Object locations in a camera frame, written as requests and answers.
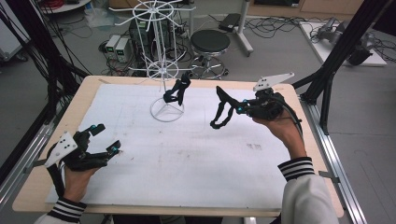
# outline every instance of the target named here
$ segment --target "black and white striped cuff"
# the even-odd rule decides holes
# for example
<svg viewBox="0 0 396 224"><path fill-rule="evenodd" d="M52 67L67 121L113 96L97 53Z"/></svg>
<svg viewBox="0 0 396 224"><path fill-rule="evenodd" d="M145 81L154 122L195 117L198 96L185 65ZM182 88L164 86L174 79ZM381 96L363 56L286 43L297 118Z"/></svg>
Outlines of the black and white striped cuff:
<svg viewBox="0 0 396 224"><path fill-rule="evenodd" d="M59 218L63 221L78 223L87 204L75 203L65 198L59 198L58 202L49 212L49 216Z"/></svg>
<svg viewBox="0 0 396 224"><path fill-rule="evenodd" d="M283 162L277 166L285 176L286 181L298 178L302 175L314 175L314 166L310 157L301 157L291 161Z"/></svg>

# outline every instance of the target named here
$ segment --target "gray floor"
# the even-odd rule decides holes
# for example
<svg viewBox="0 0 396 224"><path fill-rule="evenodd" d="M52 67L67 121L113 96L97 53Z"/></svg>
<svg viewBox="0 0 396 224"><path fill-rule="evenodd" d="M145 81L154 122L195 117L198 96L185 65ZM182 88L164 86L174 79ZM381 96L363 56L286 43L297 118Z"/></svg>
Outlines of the gray floor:
<svg viewBox="0 0 396 224"><path fill-rule="evenodd" d="M82 11L64 13L59 22L78 21ZM197 20L197 24L211 18ZM205 28L216 27L208 22ZM81 62L96 75L106 72L106 59L98 46L112 34L121 34L127 26L89 29L85 21L68 25L72 33L64 36L68 47ZM254 81L260 76L294 72L293 83L317 71L321 65L303 32L298 28L290 32L277 32L275 37L264 39L245 31L254 48L250 57L241 48L234 35L230 50L220 58L228 66L230 75L223 81ZM381 39L396 42L393 36L375 32ZM3 164L9 152L34 121L46 103L46 82L31 61L13 60L0 67L0 111L3 129L0 131ZM302 93L306 87L297 92ZM344 165L346 174L361 205L368 223L396 223L396 63L385 67L341 67L332 87L329 132ZM12 211L12 196L0 213L2 223L33 223L40 214L22 214ZM84 215L83 223L100 223L100 215ZM258 223L269 223L259 218ZM341 223L350 223L342 217ZM240 217L227 217L224 224L242 223Z"/></svg>

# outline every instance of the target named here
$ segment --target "white board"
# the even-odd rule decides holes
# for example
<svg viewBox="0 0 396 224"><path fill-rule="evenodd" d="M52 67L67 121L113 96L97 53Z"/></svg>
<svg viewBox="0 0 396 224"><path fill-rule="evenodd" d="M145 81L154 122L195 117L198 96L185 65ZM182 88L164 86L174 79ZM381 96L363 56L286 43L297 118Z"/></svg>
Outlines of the white board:
<svg viewBox="0 0 396 224"><path fill-rule="evenodd" d="M277 166L289 159L284 145L262 125L237 115L214 130L216 89L188 88L184 115L160 122L149 112L160 87L103 84L79 129L104 123L89 152L116 140L121 154L92 177L90 204L177 207L280 208L286 184ZM226 90L238 101L253 91ZM54 190L48 202L54 203Z"/></svg>
<svg viewBox="0 0 396 224"><path fill-rule="evenodd" d="M313 43L309 33L313 29L317 31L318 28L324 24L325 23L320 22L300 22L300 26L303 30L303 33L305 34L305 37L308 39L315 53L319 56L323 63L326 61L327 57L329 57L330 52L332 52L333 45L329 42L329 40L326 39L319 40L318 43ZM363 63L359 64L359 66L381 67L387 65L387 63L373 49L371 49L370 52L373 53L373 55L368 57ZM344 62L343 65L350 65L350 63Z"/></svg>

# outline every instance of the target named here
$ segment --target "black metal pole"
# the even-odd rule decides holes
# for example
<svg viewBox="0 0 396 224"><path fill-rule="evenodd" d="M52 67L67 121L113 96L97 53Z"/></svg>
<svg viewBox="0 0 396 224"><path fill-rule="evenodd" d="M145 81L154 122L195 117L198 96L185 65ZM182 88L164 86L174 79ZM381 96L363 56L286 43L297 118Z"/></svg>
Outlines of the black metal pole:
<svg viewBox="0 0 396 224"><path fill-rule="evenodd" d="M311 76L292 84L294 89L297 89L311 82L307 91L301 95L301 99L307 101L311 105L317 102L318 97L324 91L322 108L320 111L320 127L326 134L329 134L327 124L332 80L337 70L353 52L355 46L361 40L361 37L373 23L386 3L387 0L365 0L319 70Z"/></svg>

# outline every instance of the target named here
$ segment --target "metal bracket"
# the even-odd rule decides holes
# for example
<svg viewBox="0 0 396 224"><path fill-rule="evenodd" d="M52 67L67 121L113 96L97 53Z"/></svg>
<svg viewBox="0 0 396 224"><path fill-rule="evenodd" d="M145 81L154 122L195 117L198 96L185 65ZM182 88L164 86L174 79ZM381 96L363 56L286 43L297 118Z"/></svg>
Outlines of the metal bracket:
<svg viewBox="0 0 396 224"><path fill-rule="evenodd" d="M294 73L290 72L287 74L275 75L270 77L261 77L257 82L256 86L253 87L254 91L261 91L264 89L271 88L278 83L283 82L291 77L294 77Z"/></svg>
<svg viewBox="0 0 396 224"><path fill-rule="evenodd" d="M59 142L56 144L56 147L50 153L49 158L47 159L47 162L44 163L44 165L49 168L56 161L62 159L76 148L78 148L78 145L70 132L65 132L61 136Z"/></svg>
<svg viewBox="0 0 396 224"><path fill-rule="evenodd" d="M329 178L334 184L341 183L339 177L335 177L334 175L330 174L329 172L319 171L319 175L325 178Z"/></svg>

